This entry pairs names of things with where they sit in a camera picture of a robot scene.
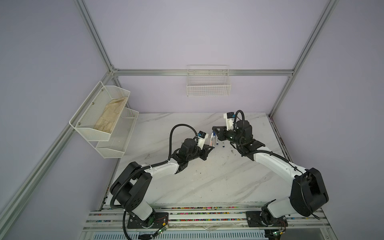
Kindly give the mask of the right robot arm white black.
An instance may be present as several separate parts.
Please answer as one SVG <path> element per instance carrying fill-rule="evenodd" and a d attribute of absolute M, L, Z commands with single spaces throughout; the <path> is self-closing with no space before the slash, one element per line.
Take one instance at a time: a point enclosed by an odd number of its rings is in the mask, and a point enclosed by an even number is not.
<path fill-rule="evenodd" d="M 254 139 L 248 121 L 237 121 L 232 127 L 214 126 L 212 130 L 220 141 L 229 141 L 242 157 L 264 165 L 290 186 L 289 196 L 262 207 L 259 216 L 262 225 L 272 226 L 281 217 L 291 214 L 309 217 L 329 201 L 320 171 L 298 166 L 270 151 L 264 143 Z"/>

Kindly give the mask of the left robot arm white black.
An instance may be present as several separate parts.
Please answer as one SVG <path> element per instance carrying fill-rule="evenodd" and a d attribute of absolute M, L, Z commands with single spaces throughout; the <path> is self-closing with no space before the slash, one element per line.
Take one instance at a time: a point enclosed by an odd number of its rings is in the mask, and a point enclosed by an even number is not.
<path fill-rule="evenodd" d="M 146 166 L 131 162 L 110 188 L 110 207 L 123 209 L 141 221 L 153 218 L 155 210 L 144 200 L 151 181 L 182 172 L 192 160 L 207 160 L 214 148 L 200 137 L 188 138 L 162 162 Z"/>

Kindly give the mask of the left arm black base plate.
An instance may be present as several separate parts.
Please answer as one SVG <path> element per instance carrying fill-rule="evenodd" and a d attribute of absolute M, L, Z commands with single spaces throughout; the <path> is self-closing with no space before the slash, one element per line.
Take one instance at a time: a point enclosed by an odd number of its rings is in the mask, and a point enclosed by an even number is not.
<path fill-rule="evenodd" d="M 169 220 L 169 213 L 153 212 L 148 219 L 141 220 L 138 216 L 129 216 L 125 226 L 127 229 L 160 229 Z"/>

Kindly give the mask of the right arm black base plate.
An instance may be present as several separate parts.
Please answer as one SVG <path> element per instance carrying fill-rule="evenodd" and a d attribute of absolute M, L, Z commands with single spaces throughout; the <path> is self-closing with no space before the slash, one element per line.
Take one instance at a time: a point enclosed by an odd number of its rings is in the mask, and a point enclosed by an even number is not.
<path fill-rule="evenodd" d="M 286 227 L 288 225 L 285 216 L 274 218 L 267 212 L 247 211 L 246 220 L 249 227 Z"/>

